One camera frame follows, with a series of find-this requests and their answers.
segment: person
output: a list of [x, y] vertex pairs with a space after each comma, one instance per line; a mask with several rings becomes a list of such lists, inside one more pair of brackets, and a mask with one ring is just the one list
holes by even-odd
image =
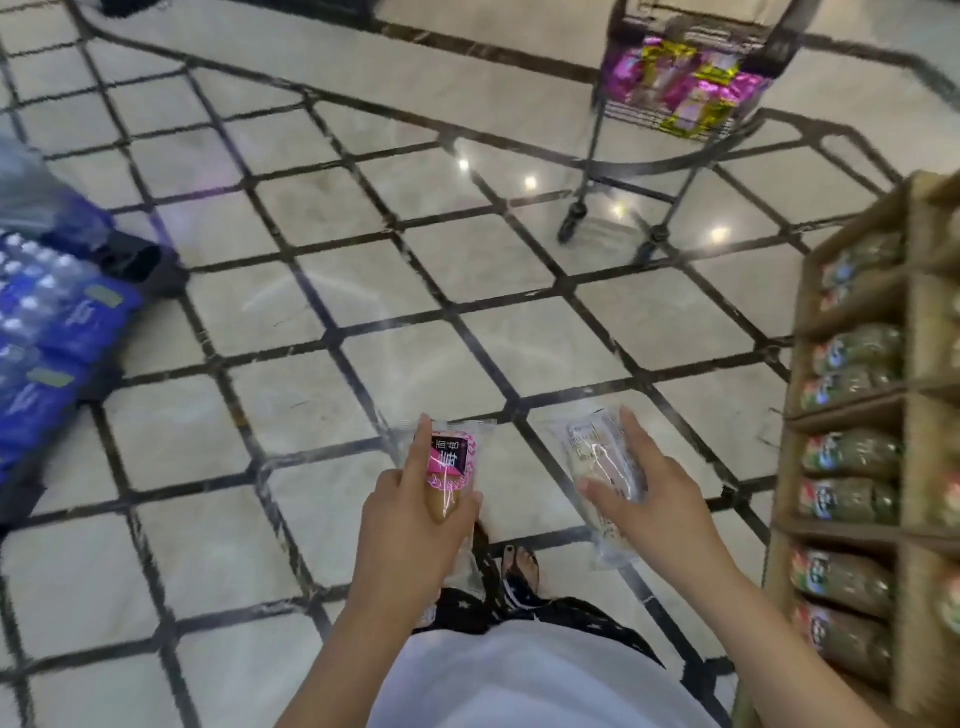
[[[646, 499], [593, 480], [577, 489], [713, 630], [766, 728], [883, 728], [740, 572], [697, 484], [621, 416]], [[482, 496], [430, 519], [431, 433], [424, 416], [403, 470], [367, 499], [347, 605], [276, 728], [714, 726], [636, 632], [580, 600], [541, 598], [532, 553], [505, 549], [493, 597], [441, 591]]]

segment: star print pants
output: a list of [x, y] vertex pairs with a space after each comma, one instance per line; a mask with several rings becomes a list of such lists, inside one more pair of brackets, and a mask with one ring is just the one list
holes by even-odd
[[478, 599], [458, 589], [443, 589], [433, 622], [415, 634], [443, 629], [466, 635], [485, 635], [505, 621], [542, 621], [613, 640], [642, 653], [662, 667], [663, 663], [650, 644], [635, 630], [618, 624], [592, 604], [572, 596], [539, 598], [529, 591], [529, 587], [517, 599], [515, 592], [523, 590], [524, 584], [517, 584], [509, 576], [501, 581], [496, 562], [485, 549], [481, 552], [476, 548], [474, 556], [483, 575], [486, 598]]

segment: person's left hand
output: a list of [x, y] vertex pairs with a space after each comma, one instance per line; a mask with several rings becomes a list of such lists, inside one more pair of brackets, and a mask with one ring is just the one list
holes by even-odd
[[474, 492], [443, 525], [430, 518], [423, 489], [432, 435], [430, 418], [420, 416], [403, 470], [382, 473], [367, 498], [348, 599], [348, 607], [398, 620], [410, 631], [436, 601], [483, 502]]

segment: shirt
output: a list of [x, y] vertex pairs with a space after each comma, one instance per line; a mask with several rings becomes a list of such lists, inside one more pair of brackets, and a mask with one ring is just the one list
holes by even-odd
[[629, 647], [543, 622], [427, 632], [397, 657], [368, 728], [716, 728]]

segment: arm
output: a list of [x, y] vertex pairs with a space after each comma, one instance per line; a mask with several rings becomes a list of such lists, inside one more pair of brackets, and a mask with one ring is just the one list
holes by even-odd
[[472, 494], [446, 523], [433, 523], [423, 496], [432, 432], [424, 415], [403, 472], [377, 479], [363, 508], [347, 606], [276, 728], [367, 725], [396, 656], [437, 599], [482, 498]]
[[697, 484], [665, 457], [632, 412], [622, 412], [630, 449], [647, 476], [643, 503], [595, 480], [581, 494], [613, 521], [637, 553], [713, 630], [768, 728], [885, 728], [736, 567]]

